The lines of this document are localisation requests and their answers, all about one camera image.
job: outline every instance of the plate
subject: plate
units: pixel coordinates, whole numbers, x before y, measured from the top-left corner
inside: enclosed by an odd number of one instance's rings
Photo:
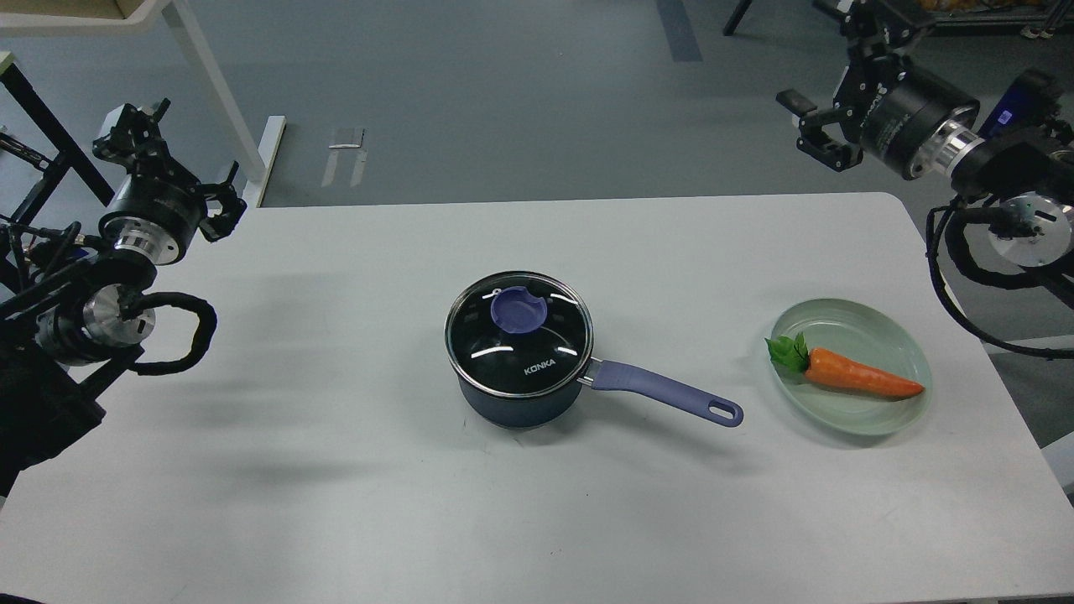
[[[783,392],[813,419],[851,434],[883,436],[910,426],[928,408],[929,363],[914,339],[887,315],[850,300],[809,300],[787,308],[772,327],[771,337],[795,337],[800,332],[810,349],[828,348],[925,386],[916,397],[892,401],[812,384],[773,363]]]

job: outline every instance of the saucepan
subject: saucepan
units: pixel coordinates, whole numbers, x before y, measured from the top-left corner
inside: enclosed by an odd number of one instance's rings
[[[478,281],[452,304],[444,331],[463,397],[503,427],[556,418],[583,385],[636,392],[729,428],[742,423],[742,407],[727,399],[593,357],[585,303],[548,275],[511,271]]]

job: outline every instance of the purple lid knob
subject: purple lid knob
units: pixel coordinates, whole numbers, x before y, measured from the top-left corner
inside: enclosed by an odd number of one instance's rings
[[[545,325],[548,303],[517,285],[499,291],[492,299],[492,322],[507,333],[529,333]]]

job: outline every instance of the konka logo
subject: konka logo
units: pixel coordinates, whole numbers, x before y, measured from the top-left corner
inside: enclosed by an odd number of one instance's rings
[[[541,361],[541,362],[539,362],[539,363],[537,363],[537,364],[535,364],[533,366],[527,366],[526,369],[524,369],[522,371],[526,375],[529,375],[531,373],[536,373],[536,372],[538,372],[538,371],[540,371],[542,369],[550,368],[550,366],[552,366],[554,364],[555,364],[555,359],[549,359],[547,361]]]

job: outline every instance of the pot handle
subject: pot handle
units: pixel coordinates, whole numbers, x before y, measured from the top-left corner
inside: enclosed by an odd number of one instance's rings
[[[738,404],[639,366],[592,359],[582,383],[594,390],[636,392],[728,428],[742,423]]]

